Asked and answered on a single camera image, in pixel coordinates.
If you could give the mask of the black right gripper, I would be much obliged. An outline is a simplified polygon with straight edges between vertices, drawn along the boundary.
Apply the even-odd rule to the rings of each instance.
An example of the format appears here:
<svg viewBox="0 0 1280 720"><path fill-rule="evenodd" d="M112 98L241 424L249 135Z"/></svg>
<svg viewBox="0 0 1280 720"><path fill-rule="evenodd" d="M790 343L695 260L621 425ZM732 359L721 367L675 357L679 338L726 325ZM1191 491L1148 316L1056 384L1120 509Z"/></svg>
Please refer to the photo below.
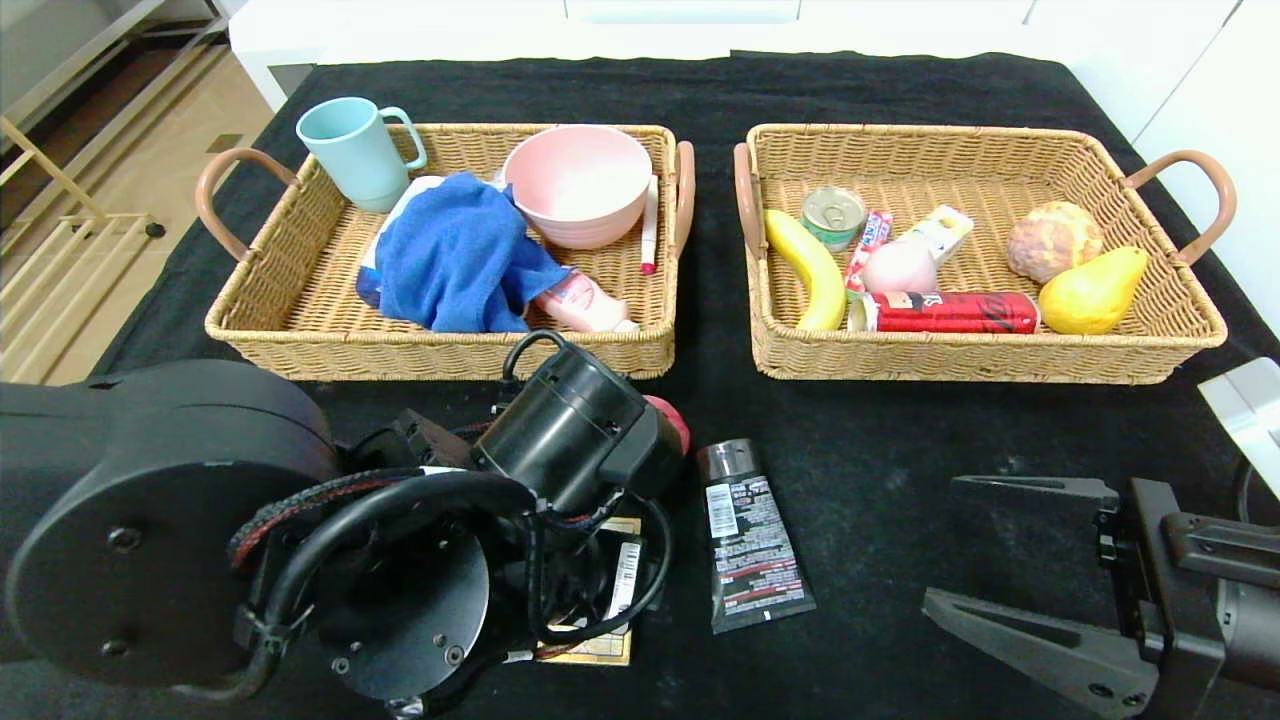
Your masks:
<svg viewBox="0 0 1280 720"><path fill-rule="evenodd" d="M952 483L1088 503L1098 562L1120 551L1121 628L1135 641L928 588L922 611L942 630L1105 719L1194 719L1220 680L1277 691L1277 527L1185 512L1169 483L1144 478L1130 479L1121 512L1098 478Z"/></svg>

